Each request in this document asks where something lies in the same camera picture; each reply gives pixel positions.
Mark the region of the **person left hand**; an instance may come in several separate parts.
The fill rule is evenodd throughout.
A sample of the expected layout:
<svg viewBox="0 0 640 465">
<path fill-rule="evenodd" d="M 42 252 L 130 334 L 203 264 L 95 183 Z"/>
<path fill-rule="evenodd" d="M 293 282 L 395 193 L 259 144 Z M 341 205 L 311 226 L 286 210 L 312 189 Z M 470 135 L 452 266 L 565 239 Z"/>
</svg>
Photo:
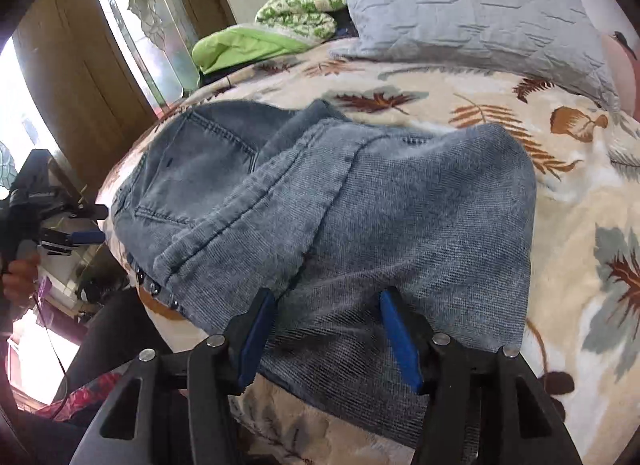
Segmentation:
<svg viewBox="0 0 640 465">
<path fill-rule="evenodd" d="M 32 253 L 23 259 L 9 263 L 8 271 L 2 275 L 3 295 L 13 306 L 27 307 L 37 291 L 40 256 Z"/>
</svg>

